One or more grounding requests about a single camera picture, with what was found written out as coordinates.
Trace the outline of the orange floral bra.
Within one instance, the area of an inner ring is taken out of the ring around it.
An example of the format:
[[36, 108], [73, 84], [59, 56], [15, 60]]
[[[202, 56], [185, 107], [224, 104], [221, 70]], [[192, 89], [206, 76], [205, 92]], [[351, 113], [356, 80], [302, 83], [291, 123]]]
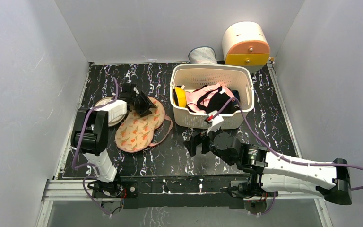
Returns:
[[[127, 118], [121, 123], [115, 133], [116, 146], [127, 153], [136, 153], [148, 147], [154, 147], [162, 143], [173, 128], [173, 121], [166, 114], [165, 108], [157, 99], [150, 97], [155, 105], [150, 108], [152, 113], [141, 117], [136, 111], [131, 111]], [[164, 123], [169, 121], [170, 125], [164, 137], [153, 142], [154, 132]]]

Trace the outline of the round beige mesh laundry bag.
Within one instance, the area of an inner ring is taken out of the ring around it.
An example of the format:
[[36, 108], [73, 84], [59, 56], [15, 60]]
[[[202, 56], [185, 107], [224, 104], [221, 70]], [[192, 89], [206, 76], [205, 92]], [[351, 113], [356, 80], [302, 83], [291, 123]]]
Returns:
[[114, 103], [111, 102], [112, 99], [110, 97], [106, 97], [101, 99], [99, 102], [96, 103], [96, 106], [101, 106], [97, 108], [97, 111], [107, 111], [108, 112], [108, 126], [113, 127], [120, 123], [127, 113], [127, 103], [122, 100], [116, 100]]

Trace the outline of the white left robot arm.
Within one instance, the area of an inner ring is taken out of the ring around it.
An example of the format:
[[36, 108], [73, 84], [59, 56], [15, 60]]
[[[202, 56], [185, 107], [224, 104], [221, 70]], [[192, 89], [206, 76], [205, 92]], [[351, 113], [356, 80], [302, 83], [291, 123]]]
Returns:
[[129, 111], [133, 116], [151, 116], [158, 106], [133, 83], [127, 83], [122, 91], [105, 103], [92, 108], [81, 107], [77, 110], [71, 133], [71, 146], [76, 149], [74, 158], [82, 154], [87, 165], [92, 167], [97, 180], [105, 182], [104, 191], [111, 197], [122, 192], [121, 182], [115, 179], [117, 169], [107, 152], [110, 122], [121, 121]]

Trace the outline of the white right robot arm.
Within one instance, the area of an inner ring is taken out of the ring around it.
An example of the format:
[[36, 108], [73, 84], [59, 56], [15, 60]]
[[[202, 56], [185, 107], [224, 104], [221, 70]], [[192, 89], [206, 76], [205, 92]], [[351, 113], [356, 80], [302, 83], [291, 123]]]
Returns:
[[230, 183], [228, 193], [233, 197], [301, 192], [338, 205], [352, 204], [350, 174], [344, 159], [320, 164], [290, 156], [283, 160], [282, 155], [266, 147], [242, 143], [226, 132], [194, 133], [183, 144], [192, 157], [200, 148], [202, 154], [211, 152], [249, 175], [245, 181]]

